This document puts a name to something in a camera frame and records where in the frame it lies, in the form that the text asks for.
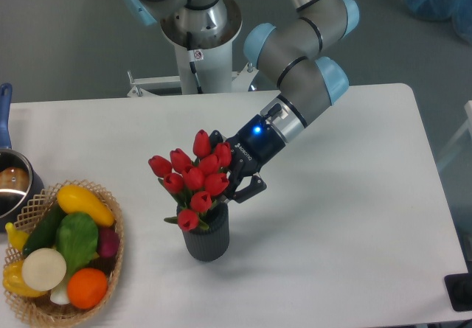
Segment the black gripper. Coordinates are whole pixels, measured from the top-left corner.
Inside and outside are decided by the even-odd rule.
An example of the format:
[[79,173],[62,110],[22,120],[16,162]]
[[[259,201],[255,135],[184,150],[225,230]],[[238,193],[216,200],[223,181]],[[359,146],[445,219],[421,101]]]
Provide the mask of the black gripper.
[[[212,150],[225,141],[226,138],[218,130],[209,134]],[[242,190],[229,195],[221,195],[220,202],[243,203],[266,190],[266,183],[255,173],[259,172],[263,165],[285,147],[285,142],[261,115],[254,116],[234,136],[228,138],[227,142],[232,150],[232,161],[229,166],[232,174],[230,178],[233,181],[240,181],[250,175],[253,176],[249,185]]]

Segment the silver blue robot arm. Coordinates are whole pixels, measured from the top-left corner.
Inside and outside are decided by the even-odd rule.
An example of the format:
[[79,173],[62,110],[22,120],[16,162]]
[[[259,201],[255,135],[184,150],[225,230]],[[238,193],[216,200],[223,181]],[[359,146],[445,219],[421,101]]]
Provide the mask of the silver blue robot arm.
[[[235,89],[232,43],[242,26],[234,0],[123,0],[173,45],[183,94]],[[230,140],[229,186],[218,200],[241,203],[263,191],[260,169],[348,89],[346,74],[322,52],[358,24],[354,0],[291,0],[297,20],[285,29],[255,27],[243,51],[278,95]]]

